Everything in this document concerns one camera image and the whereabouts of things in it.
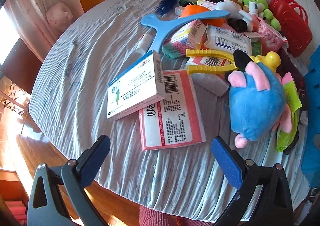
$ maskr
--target dark blue feather duster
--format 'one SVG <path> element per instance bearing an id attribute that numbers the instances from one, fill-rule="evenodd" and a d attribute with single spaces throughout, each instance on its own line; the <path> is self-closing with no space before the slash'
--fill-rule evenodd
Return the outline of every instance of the dark blue feather duster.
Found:
<path id="1" fill-rule="evenodd" d="M 174 9 L 179 0 L 162 0 L 156 8 L 156 14 L 162 16 L 169 14 Z"/>

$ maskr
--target green figure illustration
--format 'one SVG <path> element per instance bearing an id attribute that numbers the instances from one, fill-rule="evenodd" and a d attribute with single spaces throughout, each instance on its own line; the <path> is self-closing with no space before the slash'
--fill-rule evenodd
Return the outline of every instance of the green figure illustration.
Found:
<path id="1" fill-rule="evenodd" d="M 117 103 L 117 105 L 119 105 L 120 81 L 119 81 L 119 83 L 116 83 L 116 89 L 117 89 L 117 91 L 116 91 L 116 103 Z"/>

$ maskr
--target white plush toy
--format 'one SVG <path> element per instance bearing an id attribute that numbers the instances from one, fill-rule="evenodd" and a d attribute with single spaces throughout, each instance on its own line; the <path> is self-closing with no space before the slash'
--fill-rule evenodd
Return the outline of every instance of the white plush toy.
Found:
<path id="1" fill-rule="evenodd" d="M 216 5 L 216 10 L 225 10 L 230 12 L 229 18 L 243 19 L 248 25 L 248 32 L 252 32 L 252 16 L 241 9 L 237 3 L 231 0 L 221 1 Z"/>

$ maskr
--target blue plush toy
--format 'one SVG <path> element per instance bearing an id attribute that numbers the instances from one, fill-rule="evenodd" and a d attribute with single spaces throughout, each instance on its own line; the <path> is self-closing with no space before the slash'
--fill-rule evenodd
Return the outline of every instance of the blue plush toy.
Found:
<path id="1" fill-rule="evenodd" d="M 239 133 L 235 145 L 242 148 L 247 140 L 258 140 L 273 126 L 276 128 L 280 124 L 284 131 L 291 130 L 291 113 L 281 78 L 262 62 L 255 63 L 247 55 L 243 56 L 243 52 L 237 51 L 234 54 L 235 64 L 245 68 L 246 72 L 233 71 L 228 76 L 231 83 L 229 107 L 231 129 Z M 241 63 L 237 62 L 239 58 L 245 58 L 245 66 L 240 66 Z"/>

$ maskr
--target wooden floor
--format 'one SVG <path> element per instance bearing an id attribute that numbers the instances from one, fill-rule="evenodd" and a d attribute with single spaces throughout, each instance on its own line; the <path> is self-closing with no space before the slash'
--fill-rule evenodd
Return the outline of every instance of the wooden floor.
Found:
<path id="1" fill-rule="evenodd" d="M 25 123 L 20 134 L 18 124 L 23 122 L 19 118 L 20 116 L 12 118 L 11 127 L 15 127 L 16 132 L 9 133 L 8 140 L 17 174 L 26 192 L 30 193 L 38 164 L 59 166 L 65 164 L 67 159 L 41 133 L 30 115 L 24 118 Z M 70 215 L 78 219 L 65 188 L 61 187 L 60 190 Z M 99 186 L 96 181 L 87 187 L 85 192 L 109 225 L 139 225 L 139 205 L 137 203 Z"/>

